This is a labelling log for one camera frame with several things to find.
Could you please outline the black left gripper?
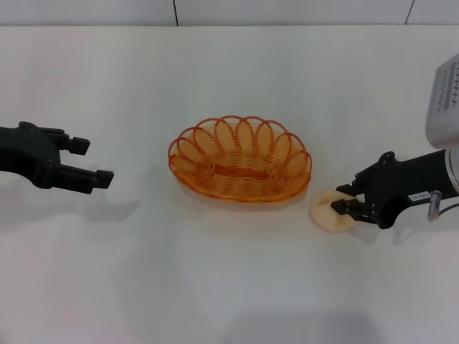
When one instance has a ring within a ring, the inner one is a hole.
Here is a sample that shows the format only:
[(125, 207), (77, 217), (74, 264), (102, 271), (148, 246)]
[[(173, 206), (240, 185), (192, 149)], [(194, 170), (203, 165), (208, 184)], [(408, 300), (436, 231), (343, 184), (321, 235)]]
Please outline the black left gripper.
[(1, 128), (1, 171), (22, 176), (37, 188), (91, 194), (94, 188), (107, 189), (114, 172), (89, 171), (60, 161), (60, 151), (84, 156), (89, 147), (89, 140), (71, 138), (62, 129), (20, 122), (15, 128)]

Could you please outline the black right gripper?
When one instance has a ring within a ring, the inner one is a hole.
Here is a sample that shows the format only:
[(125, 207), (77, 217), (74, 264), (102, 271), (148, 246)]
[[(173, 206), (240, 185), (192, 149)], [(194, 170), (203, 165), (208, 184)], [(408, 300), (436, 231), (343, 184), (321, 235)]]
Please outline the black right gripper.
[(376, 163), (358, 172), (351, 183), (336, 187), (347, 195), (364, 194), (365, 203), (340, 199), (333, 201), (331, 208), (355, 221), (388, 229), (405, 209), (427, 204), (433, 191), (440, 192), (443, 199), (449, 198), (445, 156), (446, 152), (439, 150), (399, 161), (394, 152), (386, 152)]

